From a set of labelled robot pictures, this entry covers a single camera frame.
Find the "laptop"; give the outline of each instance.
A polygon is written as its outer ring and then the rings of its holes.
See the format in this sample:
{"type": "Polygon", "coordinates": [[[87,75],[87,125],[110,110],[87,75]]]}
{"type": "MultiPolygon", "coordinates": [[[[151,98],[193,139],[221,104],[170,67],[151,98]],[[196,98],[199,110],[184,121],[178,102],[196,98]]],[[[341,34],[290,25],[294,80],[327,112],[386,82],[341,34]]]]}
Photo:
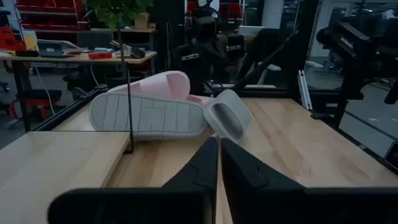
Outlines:
{"type": "Polygon", "coordinates": [[[59,41],[38,41],[37,47],[39,48],[40,57],[48,58],[69,58],[74,55],[64,55],[62,44],[59,41]]]}

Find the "workbench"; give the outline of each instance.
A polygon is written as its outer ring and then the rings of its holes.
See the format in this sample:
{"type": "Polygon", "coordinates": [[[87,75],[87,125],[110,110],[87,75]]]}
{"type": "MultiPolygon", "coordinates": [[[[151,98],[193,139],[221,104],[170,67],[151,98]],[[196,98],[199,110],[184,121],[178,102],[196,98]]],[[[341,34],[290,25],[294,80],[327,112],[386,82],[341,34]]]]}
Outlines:
{"type": "MultiPolygon", "coordinates": [[[[140,59],[133,59],[133,58],[126,58],[125,62],[127,64],[140,64],[147,60],[151,60],[151,70],[152,74],[154,74],[155,67],[154,67],[154,59],[157,55],[157,52],[148,52],[146,53],[144,58],[140,59]]],[[[30,121],[27,114],[27,108],[24,101],[24,94],[22,92],[24,90],[31,90],[32,85],[30,84],[28,71],[24,66],[24,62],[50,62],[51,64],[58,64],[58,63],[88,63],[88,64],[95,64],[99,63],[101,65],[104,64],[120,64],[121,59],[116,57],[116,54],[112,54],[112,58],[106,59],[97,59],[92,60],[89,58],[88,54],[83,53],[80,55],[76,55],[74,57],[68,58],[48,58],[48,57],[18,57],[15,55],[0,55],[0,60],[10,60],[12,61],[12,67],[14,72],[14,79],[17,87],[17,93],[19,95],[19,99],[21,102],[21,111],[22,111],[22,120],[24,122],[25,131],[30,131],[30,121]]]]}
{"type": "MultiPolygon", "coordinates": [[[[291,99],[244,98],[253,119],[240,146],[306,187],[398,187],[398,177],[291,99]]],[[[160,187],[208,136],[135,142],[96,132],[89,105],[51,132],[30,132],[0,151],[0,223],[45,223],[59,194],[80,187],[160,187]]],[[[221,166],[217,223],[232,223],[221,166]]]]}

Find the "storage rack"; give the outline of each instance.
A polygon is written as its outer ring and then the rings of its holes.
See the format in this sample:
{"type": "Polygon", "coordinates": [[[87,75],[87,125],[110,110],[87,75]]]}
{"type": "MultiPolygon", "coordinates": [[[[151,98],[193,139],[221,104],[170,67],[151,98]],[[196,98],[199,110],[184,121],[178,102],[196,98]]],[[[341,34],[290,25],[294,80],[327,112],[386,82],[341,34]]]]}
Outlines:
{"type": "Polygon", "coordinates": [[[86,9],[81,0],[18,0],[14,7],[20,30],[75,33],[87,30],[90,24],[83,19],[86,9]]]}

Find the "slide sandal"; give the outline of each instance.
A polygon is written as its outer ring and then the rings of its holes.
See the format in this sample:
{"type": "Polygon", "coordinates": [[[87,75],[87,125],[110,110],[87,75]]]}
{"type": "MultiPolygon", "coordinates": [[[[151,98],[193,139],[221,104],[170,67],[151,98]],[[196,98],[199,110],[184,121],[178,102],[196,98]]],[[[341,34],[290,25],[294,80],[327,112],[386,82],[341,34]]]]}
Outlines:
{"type": "MultiPolygon", "coordinates": [[[[90,123],[97,131],[130,131],[128,96],[107,92],[90,105],[90,123]]],[[[185,139],[201,135],[207,123],[203,106],[187,100],[131,94],[132,128],[136,140],[185,139]]]]}
{"type": "MultiPolygon", "coordinates": [[[[191,86],[188,76],[180,71],[162,72],[143,80],[130,83],[131,93],[158,96],[173,100],[188,100],[207,105],[213,99],[205,96],[189,95],[191,86]]],[[[127,84],[114,87],[108,92],[127,93],[127,84]]]]}
{"type": "Polygon", "coordinates": [[[238,142],[250,124],[252,115],[240,97],[225,90],[209,103],[203,114],[209,125],[220,136],[238,142]]]}

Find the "window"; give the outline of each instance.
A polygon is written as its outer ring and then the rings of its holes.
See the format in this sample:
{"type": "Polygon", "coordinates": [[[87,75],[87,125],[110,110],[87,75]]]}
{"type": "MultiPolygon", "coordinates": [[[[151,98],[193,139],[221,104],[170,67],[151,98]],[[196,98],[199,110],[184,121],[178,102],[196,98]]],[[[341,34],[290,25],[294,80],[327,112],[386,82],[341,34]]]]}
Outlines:
{"type": "Polygon", "coordinates": [[[262,9],[264,7],[264,0],[241,0],[244,4],[244,26],[261,26],[262,9]]]}
{"type": "Polygon", "coordinates": [[[392,16],[398,16],[398,4],[356,3],[349,23],[365,35],[383,35],[388,22],[383,14],[389,10],[392,16]]]}
{"type": "Polygon", "coordinates": [[[285,0],[282,20],[280,22],[281,30],[293,32],[300,20],[300,15],[303,10],[301,6],[301,1],[285,0]]]}

